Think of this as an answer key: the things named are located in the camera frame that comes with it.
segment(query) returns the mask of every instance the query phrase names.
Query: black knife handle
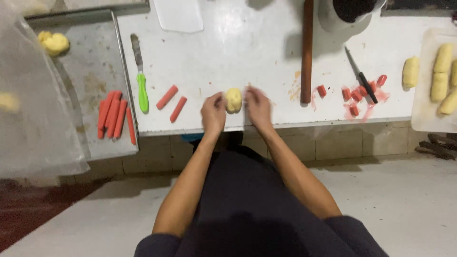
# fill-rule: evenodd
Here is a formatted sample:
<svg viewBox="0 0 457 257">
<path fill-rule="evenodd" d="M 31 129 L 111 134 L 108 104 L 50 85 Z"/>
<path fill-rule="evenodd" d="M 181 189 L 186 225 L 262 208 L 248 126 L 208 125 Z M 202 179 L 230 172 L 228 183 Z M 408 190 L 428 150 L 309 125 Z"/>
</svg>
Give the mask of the black knife handle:
<svg viewBox="0 0 457 257">
<path fill-rule="evenodd" d="M 365 78 L 365 75 L 361 72 L 359 73 L 360 80 L 362 80 L 363 87 L 367 90 L 368 95 L 371 97 L 373 100 L 373 103 L 377 103 L 376 96 L 374 96 L 373 89 L 371 89 L 370 85 L 368 84 L 367 79 Z"/>
</svg>

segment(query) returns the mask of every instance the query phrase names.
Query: hand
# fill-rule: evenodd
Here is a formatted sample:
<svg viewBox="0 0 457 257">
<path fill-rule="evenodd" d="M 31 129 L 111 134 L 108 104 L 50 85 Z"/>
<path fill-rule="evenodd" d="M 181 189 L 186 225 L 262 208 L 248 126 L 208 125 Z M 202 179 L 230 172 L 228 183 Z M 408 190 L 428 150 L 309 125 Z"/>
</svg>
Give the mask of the hand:
<svg viewBox="0 0 457 257">
<path fill-rule="evenodd" d="M 225 127 L 225 105 L 227 100 L 222 92 L 208 97 L 202 107 L 202 122 L 205 135 L 217 141 Z"/>
<path fill-rule="evenodd" d="M 270 100 L 259 89 L 248 86 L 245 93 L 248 117 L 259 133 L 273 128 Z"/>
</svg>

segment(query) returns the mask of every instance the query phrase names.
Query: rolling pin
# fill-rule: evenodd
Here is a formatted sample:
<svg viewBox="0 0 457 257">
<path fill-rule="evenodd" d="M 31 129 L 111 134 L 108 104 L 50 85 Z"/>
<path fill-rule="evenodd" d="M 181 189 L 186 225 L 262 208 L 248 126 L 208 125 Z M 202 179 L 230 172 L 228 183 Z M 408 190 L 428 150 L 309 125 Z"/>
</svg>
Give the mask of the rolling pin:
<svg viewBox="0 0 457 257">
<path fill-rule="evenodd" d="M 300 102 L 311 102 L 311 66 L 313 65 L 314 0 L 305 0 L 303 7 L 302 85 Z"/>
</svg>

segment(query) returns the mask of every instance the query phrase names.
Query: green handle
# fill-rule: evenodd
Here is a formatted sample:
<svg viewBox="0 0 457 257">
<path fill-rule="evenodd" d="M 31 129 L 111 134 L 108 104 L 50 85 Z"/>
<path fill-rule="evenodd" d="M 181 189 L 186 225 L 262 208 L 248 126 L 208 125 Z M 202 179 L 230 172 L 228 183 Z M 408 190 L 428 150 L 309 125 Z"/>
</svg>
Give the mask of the green handle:
<svg viewBox="0 0 457 257">
<path fill-rule="evenodd" d="M 138 100 L 140 103 L 140 109 L 142 112 L 147 112 L 149 109 L 149 100 L 148 94 L 146 93 L 146 77 L 143 73 L 138 74 L 137 76 L 138 81 Z"/>
</svg>

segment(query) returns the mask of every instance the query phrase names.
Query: dark shirt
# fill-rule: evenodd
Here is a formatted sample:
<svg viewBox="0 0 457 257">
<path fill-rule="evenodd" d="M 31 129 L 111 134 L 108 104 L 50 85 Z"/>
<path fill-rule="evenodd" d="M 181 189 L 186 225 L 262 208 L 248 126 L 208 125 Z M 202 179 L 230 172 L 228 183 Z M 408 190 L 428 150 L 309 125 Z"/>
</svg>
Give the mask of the dark shirt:
<svg viewBox="0 0 457 257">
<path fill-rule="evenodd" d="M 273 163 L 238 146 L 213 154 L 194 219 L 180 239 L 152 234 L 146 256 L 387 256 L 362 222 L 321 220 L 295 198 Z"/>
</svg>

